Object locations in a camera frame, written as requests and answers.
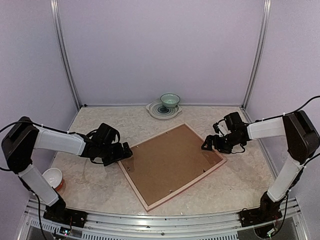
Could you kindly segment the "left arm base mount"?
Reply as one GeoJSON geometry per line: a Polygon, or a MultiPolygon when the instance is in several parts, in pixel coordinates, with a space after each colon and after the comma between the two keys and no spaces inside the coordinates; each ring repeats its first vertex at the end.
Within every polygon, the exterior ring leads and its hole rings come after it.
{"type": "Polygon", "coordinates": [[[46,206],[43,218],[70,227],[84,228],[88,213],[66,207],[63,198],[56,192],[57,201],[51,206],[46,206]]]}

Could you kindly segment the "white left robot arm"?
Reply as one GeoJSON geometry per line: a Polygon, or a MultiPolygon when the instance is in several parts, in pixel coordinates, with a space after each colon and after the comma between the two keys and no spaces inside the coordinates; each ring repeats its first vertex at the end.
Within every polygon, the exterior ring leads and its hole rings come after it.
{"type": "Polygon", "coordinates": [[[108,166],[133,155],[127,142],[121,143],[118,130],[102,123],[87,134],[62,131],[33,122],[23,116],[18,121],[3,127],[9,130],[1,142],[6,161],[6,172],[16,174],[25,187],[34,193],[57,221],[63,223],[70,218],[70,211],[57,191],[49,185],[34,166],[34,150],[50,150],[89,159],[101,159],[108,166]]]}

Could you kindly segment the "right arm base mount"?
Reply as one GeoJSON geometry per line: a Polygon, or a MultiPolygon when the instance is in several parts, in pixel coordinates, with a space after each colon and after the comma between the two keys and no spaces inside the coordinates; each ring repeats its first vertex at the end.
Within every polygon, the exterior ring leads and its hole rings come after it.
{"type": "Polygon", "coordinates": [[[283,216],[280,210],[283,200],[284,197],[279,201],[273,202],[267,195],[267,192],[265,192],[260,199],[259,207],[252,209],[243,208],[238,213],[241,226],[249,227],[280,219],[283,216]]]}

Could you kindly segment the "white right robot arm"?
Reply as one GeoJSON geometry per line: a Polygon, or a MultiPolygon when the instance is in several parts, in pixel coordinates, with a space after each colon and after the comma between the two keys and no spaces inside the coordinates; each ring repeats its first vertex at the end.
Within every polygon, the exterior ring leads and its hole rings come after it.
{"type": "Polygon", "coordinates": [[[238,112],[232,112],[213,125],[215,134],[208,135],[201,149],[216,150],[223,154],[233,154],[233,148],[244,148],[248,142],[271,142],[275,140],[279,148],[286,152],[286,160],[278,172],[274,183],[263,194],[260,206],[256,210],[256,218],[266,222],[288,195],[301,177],[307,163],[320,147],[320,135],[303,110],[296,110],[278,116],[244,122],[238,112]]]}

